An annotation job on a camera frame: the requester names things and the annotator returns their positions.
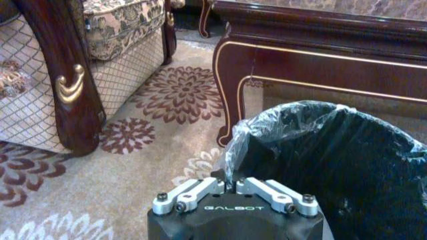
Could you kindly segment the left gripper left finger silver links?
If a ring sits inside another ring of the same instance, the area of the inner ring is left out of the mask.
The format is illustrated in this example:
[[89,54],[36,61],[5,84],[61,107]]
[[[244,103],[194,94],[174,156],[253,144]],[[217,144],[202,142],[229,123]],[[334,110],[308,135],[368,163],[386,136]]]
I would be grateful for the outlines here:
[[208,194],[221,195],[225,191],[225,183],[217,177],[188,179],[169,192],[157,193],[152,200],[152,212],[157,216],[190,212],[197,208],[200,200]]

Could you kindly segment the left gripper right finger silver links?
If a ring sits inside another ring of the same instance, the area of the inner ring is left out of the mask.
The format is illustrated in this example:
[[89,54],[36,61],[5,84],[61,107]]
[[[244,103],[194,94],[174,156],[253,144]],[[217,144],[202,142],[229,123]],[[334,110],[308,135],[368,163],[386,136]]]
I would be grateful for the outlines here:
[[314,196],[297,193],[272,179],[261,181],[254,177],[241,178],[236,181],[234,190],[241,195],[257,195],[277,213],[297,212],[304,217],[316,217],[318,214]]

